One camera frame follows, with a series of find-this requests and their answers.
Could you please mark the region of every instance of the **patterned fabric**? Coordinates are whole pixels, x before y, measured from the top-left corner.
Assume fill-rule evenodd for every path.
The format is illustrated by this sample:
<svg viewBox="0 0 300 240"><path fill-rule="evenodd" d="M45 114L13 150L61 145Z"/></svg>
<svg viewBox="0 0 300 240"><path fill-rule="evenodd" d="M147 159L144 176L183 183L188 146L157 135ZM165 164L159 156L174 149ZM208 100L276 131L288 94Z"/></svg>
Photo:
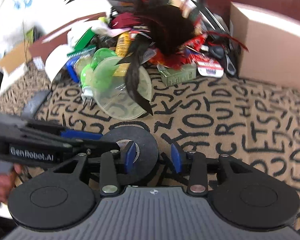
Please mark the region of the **patterned fabric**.
<svg viewBox="0 0 300 240"><path fill-rule="evenodd" d="M122 125L140 126L155 137L160 153L169 155L175 140L184 150L197 150L207 157L230 154L285 181L300 196L300 91L225 76L198 77L166 88L155 67L148 72L154 88L154 116L144 114L132 121L111 118L95 103L83 105L81 89L65 81L52 86L53 96L37 118L103 134ZM44 73L37 77L36 70L31 70L0 98L1 111L20 114L34 90L48 86ZM166 171L159 167L150 185L187 183L186 178L176 179ZM217 186L215 176L209 177L209 185ZM295 228L300 232L300 210Z"/></svg>

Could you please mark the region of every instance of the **person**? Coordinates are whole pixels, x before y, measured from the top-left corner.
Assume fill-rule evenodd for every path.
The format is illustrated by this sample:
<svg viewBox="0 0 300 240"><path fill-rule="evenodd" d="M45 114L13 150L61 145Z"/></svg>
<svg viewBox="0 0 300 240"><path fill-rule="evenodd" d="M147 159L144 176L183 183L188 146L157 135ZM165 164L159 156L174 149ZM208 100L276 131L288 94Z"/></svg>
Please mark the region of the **person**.
<svg viewBox="0 0 300 240"><path fill-rule="evenodd" d="M11 190L15 186L16 177L22 173L22 167L14 164L14 169L9 174L0 174L0 202L7 202Z"/></svg>

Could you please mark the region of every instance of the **brown box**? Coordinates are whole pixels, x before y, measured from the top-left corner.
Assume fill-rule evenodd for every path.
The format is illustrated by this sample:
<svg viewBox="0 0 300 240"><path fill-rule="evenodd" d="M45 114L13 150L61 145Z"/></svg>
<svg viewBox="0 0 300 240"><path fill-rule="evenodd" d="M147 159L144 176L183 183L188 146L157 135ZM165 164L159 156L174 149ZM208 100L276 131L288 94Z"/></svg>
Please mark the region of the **brown box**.
<svg viewBox="0 0 300 240"><path fill-rule="evenodd" d="M233 37L244 43L239 77L300 89L300 22L265 9L232 3Z"/></svg>
<svg viewBox="0 0 300 240"><path fill-rule="evenodd" d="M12 51L0 60L0 68L5 69L7 73L10 74L21 64L25 62L28 63L32 59L28 49L30 43L30 41L26 40L16 45Z"/></svg>

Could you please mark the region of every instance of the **blue plastic object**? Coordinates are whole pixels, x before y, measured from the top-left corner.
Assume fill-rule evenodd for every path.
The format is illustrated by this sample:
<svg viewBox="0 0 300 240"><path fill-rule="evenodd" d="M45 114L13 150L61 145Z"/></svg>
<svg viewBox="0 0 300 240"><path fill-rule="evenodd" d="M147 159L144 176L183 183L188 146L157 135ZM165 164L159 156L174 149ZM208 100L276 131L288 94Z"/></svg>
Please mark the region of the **blue plastic object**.
<svg viewBox="0 0 300 240"><path fill-rule="evenodd" d="M180 153L174 144L171 144L171 159L172 159L173 166L176 169L176 172L180 173L181 172Z"/></svg>
<svg viewBox="0 0 300 240"><path fill-rule="evenodd" d="M68 73L69 73L71 79L76 83L79 83L80 79L77 77L77 74L74 71L74 64L78 61L79 58L80 58L80 56L72 57L66 63L66 68L68 70Z"/></svg>
<svg viewBox="0 0 300 240"><path fill-rule="evenodd" d="M103 135L101 133L92 133L76 130L66 130L61 133L61 137L64 138L77 138L77 139L90 139L99 140Z"/></svg>
<svg viewBox="0 0 300 240"><path fill-rule="evenodd" d="M129 173L131 171L131 169L133 167L134 159L136 158L136 155L137 155L136 143L134 142L126 154L126 160L124 163L124 170L126 173Z"/></svg>

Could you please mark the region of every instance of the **round plastic lid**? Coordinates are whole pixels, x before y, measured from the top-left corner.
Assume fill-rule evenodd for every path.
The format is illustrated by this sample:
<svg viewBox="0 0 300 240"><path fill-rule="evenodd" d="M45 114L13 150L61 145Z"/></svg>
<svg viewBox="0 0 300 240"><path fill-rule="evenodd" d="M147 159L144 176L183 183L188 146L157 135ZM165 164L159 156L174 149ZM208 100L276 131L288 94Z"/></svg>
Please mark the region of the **round plastic lid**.
<svg viewBox="0 0 300 240"><path fill-rule="evenodd" d="M109 57L103 60L92 75L91 90L98 106L109 116L120 120L131 120L145 111L134 102L126 90L124 82L127 64L116 65L121 57ZM152 84L144 67L139 68L138 92L151 100Z"/></svg>

